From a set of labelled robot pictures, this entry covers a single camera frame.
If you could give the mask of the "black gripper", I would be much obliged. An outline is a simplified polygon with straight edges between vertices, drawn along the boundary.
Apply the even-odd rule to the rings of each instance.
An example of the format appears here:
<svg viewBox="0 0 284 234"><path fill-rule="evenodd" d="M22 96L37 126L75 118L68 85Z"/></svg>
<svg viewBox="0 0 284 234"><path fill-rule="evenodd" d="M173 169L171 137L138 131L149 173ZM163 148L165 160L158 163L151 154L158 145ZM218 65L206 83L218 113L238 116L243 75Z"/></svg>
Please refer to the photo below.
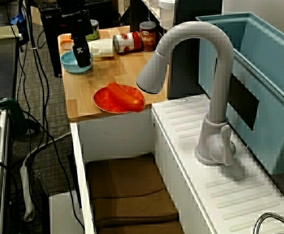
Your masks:
<svg viewBox="0 0 284 234"><path fill-rule="evenodd" d="M71 36L74 41L73 52L80 68L91 65L90 51L86 36L93 33L88 11L78 11L70 16Z"/></svg>

